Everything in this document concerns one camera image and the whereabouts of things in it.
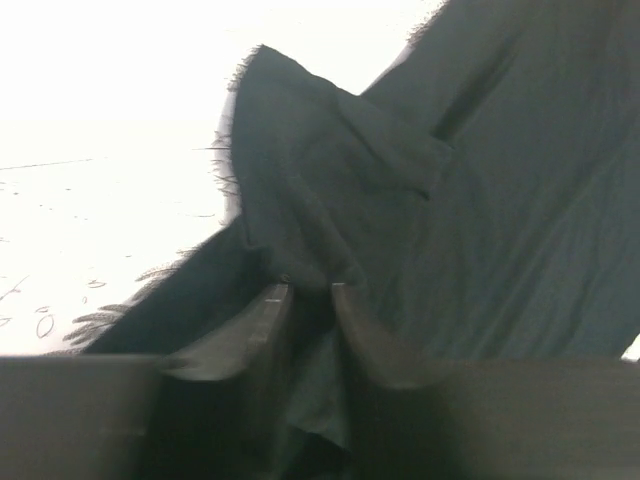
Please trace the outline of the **black t-shirt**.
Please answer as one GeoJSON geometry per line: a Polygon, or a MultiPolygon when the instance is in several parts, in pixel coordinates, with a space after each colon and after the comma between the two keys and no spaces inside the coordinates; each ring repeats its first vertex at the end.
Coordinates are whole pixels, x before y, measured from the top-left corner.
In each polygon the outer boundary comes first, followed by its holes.
{"type": "Polygon", "coordinates": [[[639,333],[639,5],[451,1],[360,95],[262,46],[239,211],[87,347],[172,354],[294,291],[277,479],[348,479],[330,289],[415,351],[621,357],[639,333]]]}

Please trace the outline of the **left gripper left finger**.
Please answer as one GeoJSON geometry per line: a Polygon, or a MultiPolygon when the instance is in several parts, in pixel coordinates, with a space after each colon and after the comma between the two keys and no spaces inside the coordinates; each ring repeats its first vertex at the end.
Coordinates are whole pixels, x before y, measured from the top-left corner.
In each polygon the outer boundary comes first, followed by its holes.
{"type": "Polygon", "coordinates": [[[166,357],[163,373],[187,382],[218,382],[261,363],[286,335],[292,299],[286,284],[266,288],[240,314],[166,357]]]}

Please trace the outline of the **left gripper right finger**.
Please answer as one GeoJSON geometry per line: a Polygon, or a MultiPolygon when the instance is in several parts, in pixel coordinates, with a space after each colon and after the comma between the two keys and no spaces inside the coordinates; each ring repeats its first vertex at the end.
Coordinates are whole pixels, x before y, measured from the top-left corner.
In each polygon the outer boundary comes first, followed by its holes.
{"type": "Polygon", "coordinates": [[[354,287],[333,284],[332,299],[348,351],[376,385],[413,390],[442,381],[450,374],[448,361],[420,355],[385,329],[354,287]]]}

